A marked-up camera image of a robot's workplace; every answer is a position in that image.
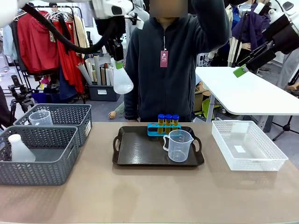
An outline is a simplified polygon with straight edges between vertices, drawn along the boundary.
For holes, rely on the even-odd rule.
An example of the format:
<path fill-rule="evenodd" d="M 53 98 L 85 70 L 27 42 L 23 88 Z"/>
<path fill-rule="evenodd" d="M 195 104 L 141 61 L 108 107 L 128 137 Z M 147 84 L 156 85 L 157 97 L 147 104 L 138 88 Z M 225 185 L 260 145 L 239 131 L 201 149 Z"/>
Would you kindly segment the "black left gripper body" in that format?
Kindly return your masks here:
<path fill-rule="evenodd" d="M 98 34 L 104 37 L 105 48 L 110 48 L 114 41 L 119 42 L 121 38 L 121 17 L 108 19 L 95 19 Z"/>

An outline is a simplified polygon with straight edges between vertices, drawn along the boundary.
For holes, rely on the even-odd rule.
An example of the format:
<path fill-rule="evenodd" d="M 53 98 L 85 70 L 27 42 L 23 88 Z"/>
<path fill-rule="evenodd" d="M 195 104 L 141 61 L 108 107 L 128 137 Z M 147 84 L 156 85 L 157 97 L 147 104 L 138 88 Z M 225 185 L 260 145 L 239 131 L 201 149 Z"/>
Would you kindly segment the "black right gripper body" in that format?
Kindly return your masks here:
<path fill-rule="evenodd" d="M 299 47 L 299 35 L 286 15 L 280 16 L 263 31 L 267 50 L 289 54 Z"/>

